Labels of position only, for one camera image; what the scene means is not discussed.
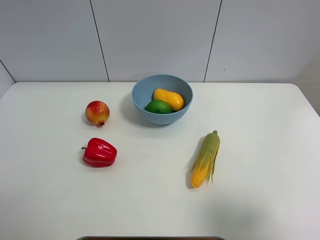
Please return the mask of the green lime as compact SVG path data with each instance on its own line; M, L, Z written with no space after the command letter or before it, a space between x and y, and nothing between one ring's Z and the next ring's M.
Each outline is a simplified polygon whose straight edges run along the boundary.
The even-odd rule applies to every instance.
M168 103L163 100L154 99L144 108L147 112L154 114L171 114L172 109Z

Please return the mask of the yellow orange mango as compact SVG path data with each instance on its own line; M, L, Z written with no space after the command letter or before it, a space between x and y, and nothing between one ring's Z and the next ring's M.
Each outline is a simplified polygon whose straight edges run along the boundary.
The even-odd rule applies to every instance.
M184 108L185 102L182 96L176 92L157 88L153 93L155 100L166 102L172 111L178 112Z

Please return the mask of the red yellow pomegranate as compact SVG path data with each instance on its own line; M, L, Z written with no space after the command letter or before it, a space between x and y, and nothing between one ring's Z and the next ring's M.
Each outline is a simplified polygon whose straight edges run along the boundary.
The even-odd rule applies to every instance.
M85 109L86 119L95 126L103 127L109 116L109 107L99 100L90 102Z

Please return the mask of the blue plastic bowl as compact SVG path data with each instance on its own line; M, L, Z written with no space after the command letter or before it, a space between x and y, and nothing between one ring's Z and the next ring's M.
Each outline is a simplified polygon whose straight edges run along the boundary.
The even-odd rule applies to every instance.
M172 113L153 113L145 110L147 104L153 100L156 89L164 89L177 94L184 100L183 108ZM193 90L190 85L172 75L153 75L138 81L131 91L131 98L137 111L147 121L157 125L168 125L176 122L185 115L193 100Z

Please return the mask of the corn cob with husk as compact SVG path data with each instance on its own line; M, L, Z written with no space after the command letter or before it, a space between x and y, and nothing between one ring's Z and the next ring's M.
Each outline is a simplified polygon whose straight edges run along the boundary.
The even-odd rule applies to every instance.
M220 147L218 131L209 133L203 140L200 151L191 168L191 186L199 188L204 182L213 182L216 158Z

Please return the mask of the red bell pepper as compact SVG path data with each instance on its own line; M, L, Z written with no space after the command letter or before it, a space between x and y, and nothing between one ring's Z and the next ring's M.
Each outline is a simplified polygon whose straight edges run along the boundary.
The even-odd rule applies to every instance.
M118 151L117 149L100 138L91 138L84 150L82 161L94 168L110 167L114 164Z

